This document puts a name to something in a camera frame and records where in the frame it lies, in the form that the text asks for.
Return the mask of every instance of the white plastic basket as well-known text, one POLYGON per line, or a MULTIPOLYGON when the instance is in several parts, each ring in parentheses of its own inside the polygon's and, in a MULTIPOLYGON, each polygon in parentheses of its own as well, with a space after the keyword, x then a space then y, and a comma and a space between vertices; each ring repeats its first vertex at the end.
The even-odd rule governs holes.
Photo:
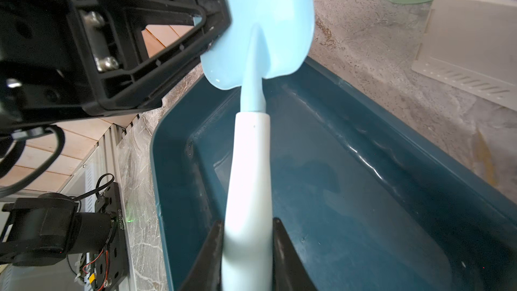
POLYGON ((517 110, 517 0, 434 0, 412 69, 517 110))

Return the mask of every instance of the gray stone surface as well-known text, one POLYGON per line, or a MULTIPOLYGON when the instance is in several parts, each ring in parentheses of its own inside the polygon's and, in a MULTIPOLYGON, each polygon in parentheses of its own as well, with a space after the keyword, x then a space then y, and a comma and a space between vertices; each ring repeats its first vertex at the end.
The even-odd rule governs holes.
POLYGON ((137 291, 165 291, 167 275, 160 237, 149 149, 158 121, 203 75, 193 69, 163 98, 163 106, 143 113, 117 146, 120 186, 124 196, 129 252, 133 264, 132 285, 137 291))
POLYGON ((517 112, 411 70, 430 4, 314 6, 313 59, 517 203, 517 112))

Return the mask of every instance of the dark teal plastic tray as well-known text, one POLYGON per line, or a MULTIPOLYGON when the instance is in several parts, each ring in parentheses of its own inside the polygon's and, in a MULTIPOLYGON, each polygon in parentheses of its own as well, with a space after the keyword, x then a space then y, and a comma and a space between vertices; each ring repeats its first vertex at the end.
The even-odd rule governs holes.
MULTIPOLYGON (((171 290, 224 218, 239 94, 203 78, 153 135, 171 290)), ((264 94, 274 215, 320 291, 517 289, 515 204, 312 59, 264 94)))

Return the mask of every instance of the metal screw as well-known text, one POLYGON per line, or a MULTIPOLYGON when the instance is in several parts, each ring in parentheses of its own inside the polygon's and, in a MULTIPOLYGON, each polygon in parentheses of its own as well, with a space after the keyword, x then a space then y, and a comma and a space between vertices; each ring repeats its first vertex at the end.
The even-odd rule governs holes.
POLYGON ((60 97, 54 90, 48 89, 45 91, 45 98, 50 102, 57 102, 60 97))
POLYGON ((108 56, 103 59, 95 59, 95 64, 97 65, 97 70, 99 72, 106 72, 111 70, 116 70, 120 67, 117 59, 113 56, 108 56))
POLYGON ((97 12, 89 12, 86 15, 83 16, 84 23, 95 27, 95 28, 101 28, 104 25, 106 25, 106 22, 104 21, 104 17, 102 17, 101 14, 97 12))
POLYGON ((7 87, 18 88, 22 86, 22 83, 18 79, 9 78, 6 81, 7 87))

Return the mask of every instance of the spatula handle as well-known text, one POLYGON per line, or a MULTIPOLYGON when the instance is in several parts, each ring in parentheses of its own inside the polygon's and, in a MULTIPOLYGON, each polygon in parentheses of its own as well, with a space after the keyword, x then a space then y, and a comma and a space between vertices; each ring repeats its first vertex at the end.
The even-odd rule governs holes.
POLYGON ((269 115, 237 113, 224 220, 223 291, 271 290, 273 206, 269 149, 269 115))

